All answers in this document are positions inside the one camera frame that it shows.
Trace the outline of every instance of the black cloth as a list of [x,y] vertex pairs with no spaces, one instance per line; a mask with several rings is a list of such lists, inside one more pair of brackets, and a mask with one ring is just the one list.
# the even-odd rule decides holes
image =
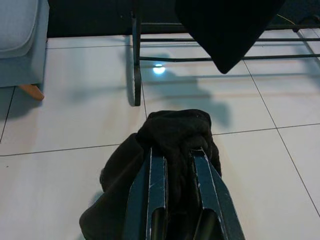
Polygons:
[[190,35],[226,74],[248,52],[285,0],[176,0]]
[[122,236],[127,200],[145,154],[158,147],[168,164],[167,239],[188,239],[188,165],[190,150],[202,147],[221,175],[219,151],[213,142],[210,116],[201,110],[151,113],[138,133],[130,135],[111,155],[101,171],[104,194],[80,218],[87,240],[119,240]]

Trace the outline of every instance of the wooden sofa leg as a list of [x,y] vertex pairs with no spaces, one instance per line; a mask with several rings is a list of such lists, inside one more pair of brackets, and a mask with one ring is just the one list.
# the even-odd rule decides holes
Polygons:
[[45,98],[45,96],[40,91],[40,89],[35,85],[24,84],[24,85],[19,85],[19,88],[21,88],[31,97],[33,97],[35,100],[42,101]]

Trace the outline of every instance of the white tile floor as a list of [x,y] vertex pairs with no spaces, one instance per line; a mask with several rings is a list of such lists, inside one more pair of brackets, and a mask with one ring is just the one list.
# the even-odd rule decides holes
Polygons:
[[[160,75],[159,62],[142,62],[142,105],[132,107],[131,45],[124,36],[49,39],[43,102],[0,88],[1,239],[82,240],[79,216],[101,193],[99,173],[117,145],[150,112],[197,108],[212,118],[246,239],[318,240],[319,60],[241,61],[226,75],[211,62],[161,62]],[[248,56],[310,51],[320,53],[319,42],[259,42]],[[194,43],[144,43],[141,54],[207,56]]]

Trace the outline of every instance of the hanging black cloth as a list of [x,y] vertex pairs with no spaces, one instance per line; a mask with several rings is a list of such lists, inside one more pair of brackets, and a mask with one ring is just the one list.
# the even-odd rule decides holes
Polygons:
[[226,74],[248,52],[285,0],[176,0],[190,35]]

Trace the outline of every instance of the sofa cushion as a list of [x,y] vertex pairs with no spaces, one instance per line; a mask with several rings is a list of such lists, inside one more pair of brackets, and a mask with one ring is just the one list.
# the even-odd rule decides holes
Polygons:
[[25,55],[33,42],[39,0],[0,0],[0,59]]

